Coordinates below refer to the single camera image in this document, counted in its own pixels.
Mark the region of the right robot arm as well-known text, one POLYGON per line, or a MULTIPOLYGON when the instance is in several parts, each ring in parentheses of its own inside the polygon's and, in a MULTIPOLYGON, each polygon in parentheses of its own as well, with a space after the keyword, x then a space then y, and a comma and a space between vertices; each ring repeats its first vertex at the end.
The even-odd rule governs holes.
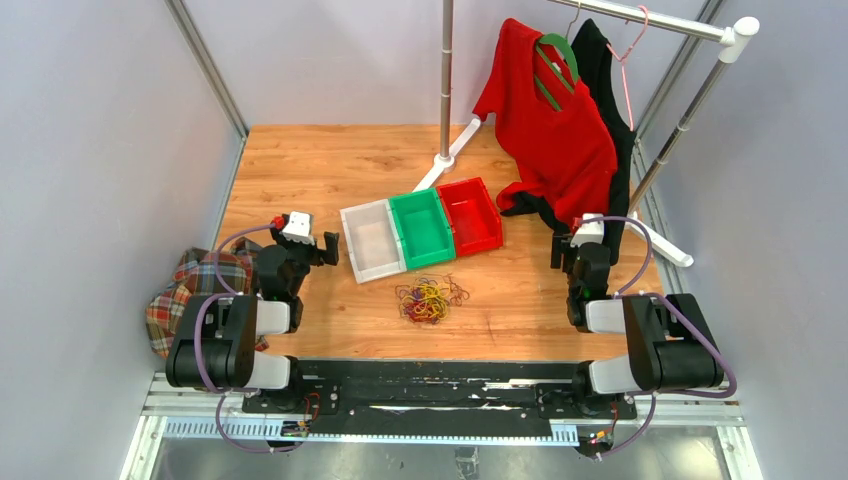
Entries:
POLYGON ((567 318, 575 329, 626 339, 626 354, 577 367, 571 400, 580 414, 598 416, 623 394, 718 396, 729 376, 693 295, 611 295, 610 249, 594 241, 574 246, 565 233, 552 235, 551 266, 567 275, 567 318))

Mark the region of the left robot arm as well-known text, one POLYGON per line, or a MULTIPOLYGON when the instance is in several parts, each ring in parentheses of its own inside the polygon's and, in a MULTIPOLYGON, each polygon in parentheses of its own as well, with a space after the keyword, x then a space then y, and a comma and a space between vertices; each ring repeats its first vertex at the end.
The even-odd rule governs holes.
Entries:
POLYGON ((268 400, 283 413, 304 405, 307 389, 297 359, 261 352, 256 343, 265 335, 296 332, 307 275, 339 261, 339 234, 324 233, 319 245, 312 227, 312 216, 299 211, 265 224, 273 242, 259 250, 245 287, 224 279, 222 250, 213 250, 212 271, 222 290, 190 296, 166 361, 171 386, 216 394, 268 391, 268 400))

